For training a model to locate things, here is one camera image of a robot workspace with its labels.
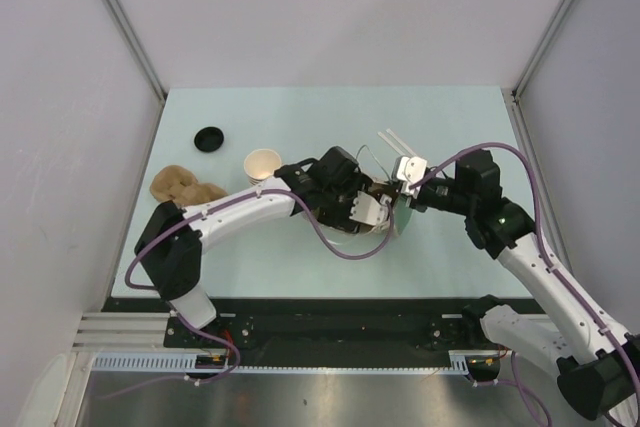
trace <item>white paper cup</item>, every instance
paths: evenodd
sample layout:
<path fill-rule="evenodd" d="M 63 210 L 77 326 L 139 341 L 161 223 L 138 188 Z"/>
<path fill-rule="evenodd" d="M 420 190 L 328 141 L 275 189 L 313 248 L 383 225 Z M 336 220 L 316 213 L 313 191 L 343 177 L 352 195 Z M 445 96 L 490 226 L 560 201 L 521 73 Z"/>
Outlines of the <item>white paper cup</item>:
<path fill-rule="evenodd" d="M 282 159 L 275 150 L 271 149 L 254 150 L 244 159 L 244 173 L 247 174 L 251 185 L 271 177 L 280 167 L 282 167 Z"/>

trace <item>stainless steel surface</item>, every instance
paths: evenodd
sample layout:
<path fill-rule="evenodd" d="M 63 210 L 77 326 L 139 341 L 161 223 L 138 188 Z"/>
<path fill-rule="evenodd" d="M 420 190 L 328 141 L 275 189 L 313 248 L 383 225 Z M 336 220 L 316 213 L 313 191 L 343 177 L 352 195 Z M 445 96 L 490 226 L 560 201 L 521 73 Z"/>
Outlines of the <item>stainless steel surface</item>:
<path fill-rule="evenodd" d="M 548 378 L 529 386 L 543 398 L 554 425 L 602 425 L 569 411 Z M 99 372 L 91 375 L 80 427 L 128 426 L 440 426 L 529 427 L 515 389 L 472 388 L 462 377 L 403 375 L 243 374 L 193 387 L 181 380 L 159 382 L 109 400 L 97 396 L 153 375 Z"/>

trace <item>gray wall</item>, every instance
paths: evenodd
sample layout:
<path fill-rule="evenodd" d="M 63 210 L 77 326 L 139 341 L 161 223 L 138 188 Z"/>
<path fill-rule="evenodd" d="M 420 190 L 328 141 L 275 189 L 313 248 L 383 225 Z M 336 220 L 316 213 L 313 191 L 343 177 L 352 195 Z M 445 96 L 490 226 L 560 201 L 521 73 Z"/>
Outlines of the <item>gray wall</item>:
<path fill-rule="evenodd" d="M 578 279 L 640 330 L 640 0 L 579 0 L 523 96 Z"/>
<path fill-rule="evenodd" d="M 101 0 L 0 0 L 0 412 L 111 274 L 160 107 Z"/>
<path fill-rule="evenodd" d="M 558 2 L 122 0 L 165 87 L 508 87 Z"/>

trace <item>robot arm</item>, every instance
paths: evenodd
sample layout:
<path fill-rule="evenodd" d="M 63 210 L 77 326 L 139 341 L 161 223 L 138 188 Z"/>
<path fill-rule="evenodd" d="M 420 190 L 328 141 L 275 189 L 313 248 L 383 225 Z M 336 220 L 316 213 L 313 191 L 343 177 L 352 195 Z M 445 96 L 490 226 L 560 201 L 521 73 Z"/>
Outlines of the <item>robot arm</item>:
<path fill-rule="evenodd" d="M 606 314 L 557 256 L 550 254 L 552 265 L 543 261 L 534 221 L 502 196 L 500 169 L 491 153 L 469 153 L 456 162 L 455 178 L 433 178 L 421 186 L 414 186 L 415 179 L 423 178 L 429 169 L 414 172 L 412 165 L 421 164 L 405 157 L 394 169 L 394 178 L 404 182 L 403 190 L 411 196 L 411 207 L 465 216 L 474 245 L 515 275 L 559 330 L 545 329 L 488 296 L 463 313 L 478 324 L 484 337 L 517 351 L 556 377 L 564 398 L 587 419 L 595 420 L 632 395 L 630 375 L 613 342 L 624 348 L 638 371 L 640 337 Z M 600 315 L 608 332 L 594 322 L 585 306 Z"/>
<path fill-rule="evenodd" d="M 428 171 L 426 160 L 401 157 L 393 182 L 372 188 L 372 179 L 360 172 L 356 160 L 334 147 L 319 161 L 286 165 L 258 186 L 217 202 L 184 210 L 172 202 L 161 204 L 135 251 L 139 254 L 168 229 L 193 218 L 149 250 L 141 262 L 160 297 L 200 328 L 216 317 L 199 286 L 202 255 L 241 229 L 302 210 L 291 197 L 262 196 L 260 192 L 291 192 L 313 211 L 318 222 L 350 233 L 386 220 L 384 204 L 390 201 L 392 208 L 393 202 L 406 198 L 420 212 L 435 208 L 464 216 L 474 245 L 515 275 L 559 330 L 553 333 L 488 296 L 463 312 L 483 337 L 519 352 L 557 377 L 567 402 L 587 419 L 596 419 L 632 395 L 633 384 L 614 342 L 622 346 L 637 371 L 640 337 L 607 315 L 554 254 L 550 255 L 551 265 L 543 262 L 534 221 L 502 196 L 500 169 L 491 153 L 479 150 L 460 158 L 455 178 L 432 178 L 416 185 Z M 569 288 L 584 303 L 570 295 Z M 607 331 L 596 325 L 585 305 L 599 313 Z"/>
<path fill-rule="evenodd" d="M 141 263 L 160 297 L 189 324 L 201 328 L 216 318 L 215 307 L 199 285 L 201 257 L 210 248 L 253 225 L 301 212 L 287 193 L 301 199 L 319 223 L 357 233 L 386 221 L 389 214 L 384 204 L 392 199 L 395 188 L 372 187 L 373 180 L 360 171 L 357 161 L 333 147 L 320 160 L 285 165 L 257 186 L 215 202 L 185 209 L 173 202 L 160 204 L 135 252 L 139 255 L 168 229 L 185 224 L 149 250 Z M 262 195 L 274 191 L 281 195 Z"/>

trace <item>white stick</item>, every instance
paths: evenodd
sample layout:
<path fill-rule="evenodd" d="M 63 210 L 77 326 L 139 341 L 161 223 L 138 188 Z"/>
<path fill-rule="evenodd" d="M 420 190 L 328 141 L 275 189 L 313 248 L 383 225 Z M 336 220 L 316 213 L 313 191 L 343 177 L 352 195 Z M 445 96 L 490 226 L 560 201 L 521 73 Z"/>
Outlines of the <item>white stick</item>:
<path fill-rule="evenodd" d="M 398 142 L 400 144 L 400 146 L 406 150 L 407 152 L 409 152 L 413 157 L 419 157 L 418 154 L 416 154 L 413 149 L 411 149 L 411 147 L 409 147 L 400 137 L 398 137 L 393 130 L 391 129 L 387 129 L 387 134 L 389 134 L 391 137 L 393 137 L 396 142 Z"/>
<path fill-rule="evenodd" d="M 391 139 L 389 139 L 386 135 L 384 135 L 382 132 L 378 132 L 378 136 L 384 140 L 387 145 L 389 147 L 391 147 L 393 150 L 395 150 L 398 154 L 402 155 L 402 156 L 406 156 L 407 153 L 404 152 L 402 149 L 400 149 L 400 147 L 398 147 L 396 144 L 394 144 Z"/>

